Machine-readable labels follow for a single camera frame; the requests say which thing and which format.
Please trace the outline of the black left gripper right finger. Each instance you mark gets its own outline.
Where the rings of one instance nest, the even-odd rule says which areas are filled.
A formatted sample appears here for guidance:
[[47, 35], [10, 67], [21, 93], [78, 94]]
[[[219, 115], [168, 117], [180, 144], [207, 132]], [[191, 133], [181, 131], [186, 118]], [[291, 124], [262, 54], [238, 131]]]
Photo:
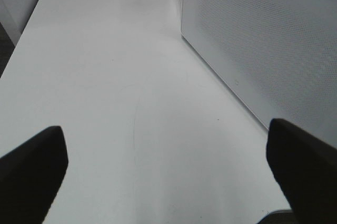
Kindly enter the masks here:
[[298, 223], [336, 223], [336, 148], [272, 119], [266, 159]]

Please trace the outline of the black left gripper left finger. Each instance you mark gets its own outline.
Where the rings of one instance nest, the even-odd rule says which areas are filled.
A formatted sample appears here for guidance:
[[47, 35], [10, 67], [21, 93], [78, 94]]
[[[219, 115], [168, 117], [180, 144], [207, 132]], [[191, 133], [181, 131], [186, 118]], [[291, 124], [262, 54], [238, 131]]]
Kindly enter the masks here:
[[1, 223], [42, 223], [67, 167], [60, 126], [44, 129], [1, 157]]

